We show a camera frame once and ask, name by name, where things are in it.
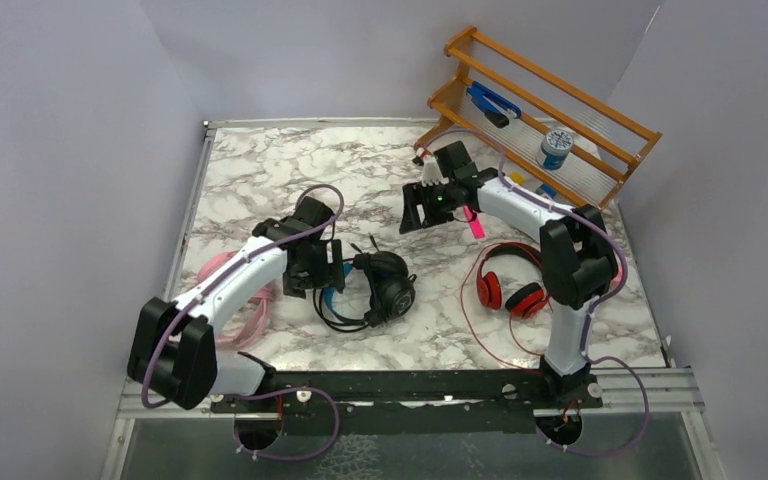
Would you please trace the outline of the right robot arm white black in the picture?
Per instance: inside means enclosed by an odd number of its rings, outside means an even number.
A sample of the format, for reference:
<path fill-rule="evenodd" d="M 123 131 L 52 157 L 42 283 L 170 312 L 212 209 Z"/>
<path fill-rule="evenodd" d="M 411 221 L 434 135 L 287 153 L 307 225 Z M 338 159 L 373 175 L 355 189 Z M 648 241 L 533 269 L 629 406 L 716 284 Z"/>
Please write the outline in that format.
<path fill-rule="evenodd" d="M 517 185 L 499 167 L 480 169 L 457 141 L 433 153 L 441 181 L 402 187 L 400 233 L 454 221 L 466 206 L 521 231 L 538 245 L 535 260 L 552 312 L 552 330 L 540 359 L 539 398 L 560 407 L 572 399 L 594 365 L 588 356 L 595 309 L 618 292 L 626 276 L 625 253 L 606 231 L 601 212 L 572 207 Z"/>

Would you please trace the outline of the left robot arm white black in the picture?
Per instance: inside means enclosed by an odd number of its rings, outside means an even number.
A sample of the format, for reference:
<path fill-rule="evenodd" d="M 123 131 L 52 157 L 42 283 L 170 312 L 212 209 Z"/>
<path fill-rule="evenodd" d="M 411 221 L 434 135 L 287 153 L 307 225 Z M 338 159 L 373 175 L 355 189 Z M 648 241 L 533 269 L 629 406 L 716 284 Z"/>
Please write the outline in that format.
<path fill-rule="evenodd" d="M 192 289 L 154 297 L 138 315 L 126 374 L 141 384 L 145 407 L 196 407 L 211 395 L 234 395 L 250 410 L 273 401 L 267 366 L 246 353 L 220 352 L 224 325 L 263 287 L 281 282 L 287 296 L 342 288 L 338 240 L 323 239 L 342 210 L 302 196 L 294 212 L 259 223 L 243 247 Z"/>

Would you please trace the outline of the black blue headphones with cable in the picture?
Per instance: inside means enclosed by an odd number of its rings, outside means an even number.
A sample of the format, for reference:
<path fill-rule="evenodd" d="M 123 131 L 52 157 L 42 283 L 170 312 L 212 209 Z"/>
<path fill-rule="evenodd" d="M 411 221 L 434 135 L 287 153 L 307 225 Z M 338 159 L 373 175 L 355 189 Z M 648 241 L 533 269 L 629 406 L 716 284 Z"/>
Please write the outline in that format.
<path fill-rule="evenodd" d="M 381 250 L 372 235 L 369 238 L 374 251 L 365 252 L 352 244 L 357 254 L 344 260 L 340 271 L 341 280 L 357 271 L 367 281 L 370 291 L 369 308 L 362 317 L 349 318 L 336 312 L 334 296 L 337 290 L 334 287 L 319 290 L 312 299 L 318 317 L 328 328 L 338 333 L 356 333 L 402 318 L 416 299 L 414 283 L 417 276 L 409 272 L 406 261 L 391 251 Z"/>

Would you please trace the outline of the red black headphones with cable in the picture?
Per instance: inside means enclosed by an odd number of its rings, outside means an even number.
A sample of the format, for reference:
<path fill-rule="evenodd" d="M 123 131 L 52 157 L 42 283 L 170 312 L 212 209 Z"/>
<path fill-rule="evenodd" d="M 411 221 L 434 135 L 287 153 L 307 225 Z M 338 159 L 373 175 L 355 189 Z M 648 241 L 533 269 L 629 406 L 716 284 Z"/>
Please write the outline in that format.
<path fill-rule="evenodd" d="M 517 281 L 504 282 L 493 263 L 517 269 Z M 483 248 L 475 257 L 458 291 L 458 306 L 467 331 L 479 349 L 502 367 L 525 370 L 527 367 L 507 360 L 488 347 L 477 332 L 470 317 L 471 308 L 466 300 L 471 288 L 481 308 L 506 315 L 506 325 L 513 344 L 531 357 L 541 354 L 526 347 L 516 336 L 514 323 L 528 320 L 550 306 L 552 296 L 542 282 L 544 262 L 541 252 L 526 243 L 502 241 Z"/>

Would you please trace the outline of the pink headphones with cable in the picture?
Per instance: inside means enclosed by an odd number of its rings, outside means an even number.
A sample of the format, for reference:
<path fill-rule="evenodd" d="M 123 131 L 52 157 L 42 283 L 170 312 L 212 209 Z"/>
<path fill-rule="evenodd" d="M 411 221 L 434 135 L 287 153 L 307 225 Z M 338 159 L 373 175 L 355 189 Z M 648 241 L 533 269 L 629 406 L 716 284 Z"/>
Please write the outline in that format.
<path fill-rule="evenodd" d="M 234 251 L 227 251 L 213 256 L 198 271 L 197 283 L 204 282 L 235 255 Z M 273 282 L 259 289 L 238 311 L 237 319 L 223 328 L 216 345 L 221 349 L 241 350 L 253 344 L 263 334 L 269 323 L 274 296 Z"/>

